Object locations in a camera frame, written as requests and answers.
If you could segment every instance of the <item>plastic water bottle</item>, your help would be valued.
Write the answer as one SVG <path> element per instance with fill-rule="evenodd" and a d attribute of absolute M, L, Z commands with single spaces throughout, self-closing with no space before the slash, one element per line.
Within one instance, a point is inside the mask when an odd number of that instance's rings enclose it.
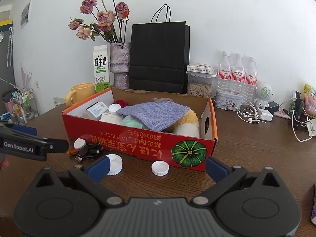
<path fill-rule="evenodd" d="M 231 77 L 231 66 L 232 63 L 229 59 L 229 52 L 223 51 L 223 58 L 221 63 L 218 64 L 218 72 L 217 72 L 217 88 L 228 90 L 229 82 Z"/>
<path fill-rule="evenodd" d="M 245 70 L 242 63 L 243 58 L 243 55 L 240 55 L 239 53 L 236 54 L 237 61 L 232 70 L 230 90 L 237 93 L 241 93 L 241 89 L 245 80 Z"/>
<path fill-rule="evenodd" d="M 256 60 L 250 57 L 244 87 L 241 91 L 241 95 L 244 97 L 244 101 L 252 102 L 253 92 L 257 84 L 257 76 L 258 71 L 256 66 Z"/>

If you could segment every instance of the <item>sunflower seeds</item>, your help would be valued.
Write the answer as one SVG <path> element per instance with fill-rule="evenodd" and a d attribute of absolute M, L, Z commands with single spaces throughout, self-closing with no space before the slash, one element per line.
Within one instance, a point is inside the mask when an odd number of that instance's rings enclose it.
<path fill-rule="evenodd" d="M 212 97 L 213 86 L 207 83 L 191 83 L 189 85 L 189 95 L 199 96 L 199 97 Z"/>

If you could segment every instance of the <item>yellow knitted item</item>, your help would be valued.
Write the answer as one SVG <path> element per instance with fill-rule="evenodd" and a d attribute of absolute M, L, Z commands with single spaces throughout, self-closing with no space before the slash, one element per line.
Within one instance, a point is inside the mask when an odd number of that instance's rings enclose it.
<path fill-rule="evenodd" d="M 173 132 L 175 128 L 184 123 L 198 124 L 198 117 L 193 110 L 189 110 L 182 118 L 180 118 L 176 123 L 172 124 L 166 129 L 167 132 Z"/>

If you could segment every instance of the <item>white earphones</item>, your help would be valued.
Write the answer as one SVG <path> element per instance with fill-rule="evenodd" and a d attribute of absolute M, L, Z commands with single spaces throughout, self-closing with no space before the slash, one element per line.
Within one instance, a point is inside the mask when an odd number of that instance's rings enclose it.
<path fill-rule="evenodd" d="M 247 106 L 247 107 L 241 110 L 240 109 L 241 106 Z M 239 105 L 236 105 L 235 109 L 237 111 L 237 115 L 245 122 L 248 122 L 251 124 L 258 124 L 260 122 L 266 123 L 265 120 L 259 117 L 257 108 L 251 102 L 243 102 Z"/>
<path fill-rule="evenodd" d="M 248 118 L 248 122 L 252 123 L 252 122 L 258 122 L 260 120 L 258 120 L 258 116 L 255 116 L 255 119 L 252 118 Z"/>

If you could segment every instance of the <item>robot figurine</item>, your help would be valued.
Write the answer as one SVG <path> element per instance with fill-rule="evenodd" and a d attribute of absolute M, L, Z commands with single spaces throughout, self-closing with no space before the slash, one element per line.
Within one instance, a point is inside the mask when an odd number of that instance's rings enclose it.
<path fill-rule="evenodd" d="M 273 92 L 271 86 L 268 83 L 258 83 L 256 87 L 256 95 L 258 98 L 254 99 L 253 102 L 256 104 L 257 108 L 265 110 L 266 107 L 269 107 L 267 100 L 272 97 Z"/>

